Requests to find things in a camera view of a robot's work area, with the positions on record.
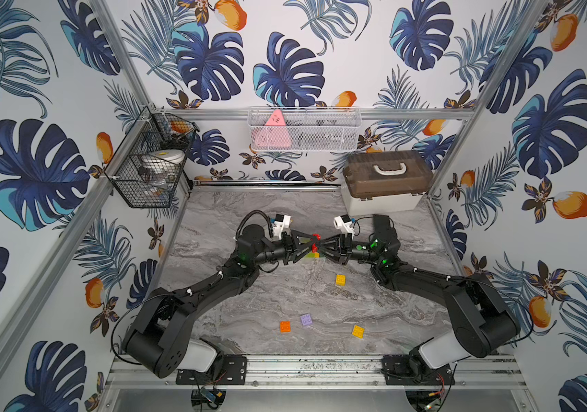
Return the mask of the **red lego brick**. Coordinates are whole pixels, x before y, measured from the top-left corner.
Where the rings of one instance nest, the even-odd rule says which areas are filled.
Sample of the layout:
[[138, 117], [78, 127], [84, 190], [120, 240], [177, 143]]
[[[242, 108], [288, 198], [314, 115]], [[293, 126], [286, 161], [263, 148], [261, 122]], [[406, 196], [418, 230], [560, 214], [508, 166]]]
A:
[[314, 233], [312, 236], [313, 236], [313, 239], [315, 240], [314, 244], [312, 245], [312, 253], [318, 253], [317, 242], [319, 242], [319, 240], [321, 240], [321, 236], [316, 233]]

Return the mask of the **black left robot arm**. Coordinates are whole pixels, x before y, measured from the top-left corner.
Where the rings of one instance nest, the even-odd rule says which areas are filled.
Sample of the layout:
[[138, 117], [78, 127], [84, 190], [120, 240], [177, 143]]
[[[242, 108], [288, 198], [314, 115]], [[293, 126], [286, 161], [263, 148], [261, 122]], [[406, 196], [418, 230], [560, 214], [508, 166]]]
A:
[[238, 225], [234, 249], [212, 276], [173, 291], [156, 288], [139, 307], [120, 348], [155, 376], [165, 378], [178, 369], [191, 368], [188, 354], [194, 325], [224, 300], [241, 295], [263, 272], [264, 264], [295, 264], [320, 237], [288, 228], [287, 217], [271, 219], [253, 210]]

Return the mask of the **purple small lego brick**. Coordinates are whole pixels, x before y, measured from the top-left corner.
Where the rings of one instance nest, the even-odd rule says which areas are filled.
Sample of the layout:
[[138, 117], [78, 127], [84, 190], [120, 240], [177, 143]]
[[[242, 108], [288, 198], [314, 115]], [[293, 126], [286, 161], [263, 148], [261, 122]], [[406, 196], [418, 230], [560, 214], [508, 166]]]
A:
[[312, 316], [310, 314], [303, 314], [300, 316], [300, 322], [303, 327], [311, 326], [312, 325]]

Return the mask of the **yellow small lego brick front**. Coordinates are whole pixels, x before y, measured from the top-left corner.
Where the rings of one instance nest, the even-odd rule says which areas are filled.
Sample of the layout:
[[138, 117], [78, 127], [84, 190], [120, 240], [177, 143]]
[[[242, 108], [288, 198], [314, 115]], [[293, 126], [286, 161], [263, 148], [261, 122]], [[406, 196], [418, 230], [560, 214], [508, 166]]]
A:
[[362, 326], [353, 326], [352, 335], [356, 338], [362, 339], [365, 335], [365, 329]]

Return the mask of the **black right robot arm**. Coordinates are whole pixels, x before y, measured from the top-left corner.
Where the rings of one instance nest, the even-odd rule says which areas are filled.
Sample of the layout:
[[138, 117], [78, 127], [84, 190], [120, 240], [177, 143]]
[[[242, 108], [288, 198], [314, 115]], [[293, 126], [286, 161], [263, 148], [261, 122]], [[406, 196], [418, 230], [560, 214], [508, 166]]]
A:
[[314, 246], [338, 264], [351, 260], [367, 264], [376, 283], [387, 290], [416, 295], [447, 310], [451, 330], [410, 350], [409, 377], [469, 357], [485, 358], [521, 332], [517, 317], [487, 276], [445, 275], [400, 259], [401, 243], [388, 216], [373, 217], [373, 232], [365, 242], [342, 233], [315, 240]]

